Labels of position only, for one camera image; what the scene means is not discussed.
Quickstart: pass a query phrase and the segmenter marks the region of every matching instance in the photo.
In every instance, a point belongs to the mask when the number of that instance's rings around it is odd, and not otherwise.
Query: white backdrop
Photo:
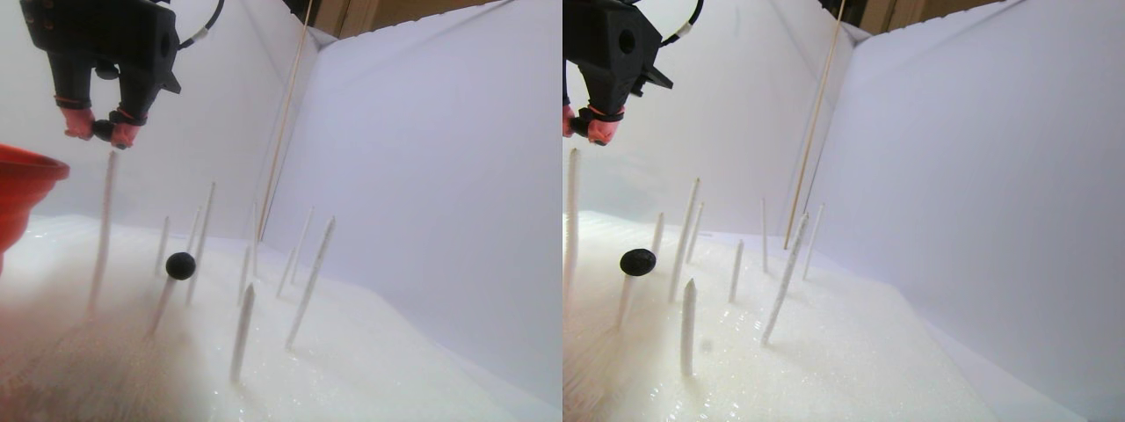
[[[559,5],[515,0],[327,46],[266,243],[316,206],[307,266],[335,215],[325,273],[561,408],[559,45]]]
[[[638,7],[667,36],[695,1],[645,0]],[[691,34],[657,55],[656,68],[674,88],[648,86],[645,97],[630,97],[609,146],[577,135],[566,141],[584,154],[578,207],[640,222],[664,212],[678,224],[700,177],[700,199],[709,203],[701,231],[760,233],[758,199],[765,197],[768,231],[784,233],[835,25],[816,0],[705,1]],[[842,33],[837,45],[810,168],[853,42]],[[567,83],[577,111],[587,95],[573,64]]]
[[[187,39],[202,27],[216,1],[181,1],[177,32]],[[70,179],[56,185],[35,214],[100,216],[105,168],[110,146],[63,135],[46,54],[32,45],[18,2],[0,6],[10,23],[0,28],[6,63],[0,69],[0,142],[70,164]],[[280,0],[231,0],[214,30],[177,56],[181,95],[162,91],[135,146],[120,153],[114,222],[186,233],[212,180],[218,183],[210,235],[237,237],[250,214],[250,196],[264,189],[267,144],[277,136],[278,115],[296,53],[300,24]],[[316,50],[306,45],[305,72]],[[117,81],[93,77],[97,118],[120,99]],[[300,104],[299,89],[295,105]]]
[[[1026,0],[853,56],[817,246],[1094,421],[1125,420],[1125,2]]]

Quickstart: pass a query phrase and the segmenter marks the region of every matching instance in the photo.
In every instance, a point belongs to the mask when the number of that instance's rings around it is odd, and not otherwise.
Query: red funnel
[[[0,271],[3,253],[27,228],[32,207],[66,179],[70,167],[30,151],[0,145]]]

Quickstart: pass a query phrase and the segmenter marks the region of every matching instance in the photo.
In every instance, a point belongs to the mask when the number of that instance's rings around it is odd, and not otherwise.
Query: black sphere
[[[168,257],[164,270],[168,271],[168,276],[171,278],[187,280],[191,275],[196,273],[196,259],[191,258],[191,254],[188,252],[176,252],[171,257]]]
[[[634,249],[621,255],[621,271],[633,277],[647,275],[656,267],[656,254],[647,249]]]

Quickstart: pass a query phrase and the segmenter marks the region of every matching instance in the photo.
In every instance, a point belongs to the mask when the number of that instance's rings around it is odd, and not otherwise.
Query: black cable
[[[687,19],[687,24],[684,25],[684,27],[690,27],[692,25],[695,25],[695,20],[700,18],[701,11],[703,11],[703,0],[699,0],[698,2],[695,2],[695,11],[692,12],[692,17]],[[677,41],[680,41],[680,30],[676,30],[676,34],[672,34],[672,36],[668,37],[668,39],[665,39],[663,43],[660,43],[660,46],[663,47],[665,45],[675,43]]]
[[[207,24],[204,25],[204,28],[199,29],[199,32],[197,32],[196,35],[199,35],[200,33],[205,33],[207,30],[210,30],[210,27],[215,26],[215,21],[218,20],[218,15],[220,12],[223,12],[223,2],[225,0],[218,0],[218,5],[215,6],[215,12],[212,14],[212,18],[207,20]],[[190,47],[192,44],[195,44],[196,43],[196,35],[192,35],[191,38],[188,38],[188,41],[181,43],[179,50],[183,50],[183,48]]]

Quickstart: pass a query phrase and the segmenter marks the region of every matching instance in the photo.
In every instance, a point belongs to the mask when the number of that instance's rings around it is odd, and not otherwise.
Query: white sand
[[[207,243],[192,305],[184,307],[188,281],[178,281],[155,341],[146,342],[164,284],[152,275],[160,233],[114,226],[98,317],[83,323],[97,235],[92,218],[34,218],[6,253],[0,420],[514,421],[379,296],[357,286],[322,277],[286,351],[307,279],[276,298],[280,257],[263,255],[243,385],[232,385],[243,243]],[[165,253],[186,242],[170,239]]]
[[[638,279],[613,331],[621,254],[649,248],[652,224],[580,214],[566,331],[567,421],[994,421],[890,286],[813,267],[794,276],[770,345],[759,344],[782,257],[763,276],[746,252],[728,304],[735,244],[699,240],[681,287],[699,289],[693,378],[680,372],[680,309],[667,303],[672,254]],[[674,236],[662,251],[674,251]]]

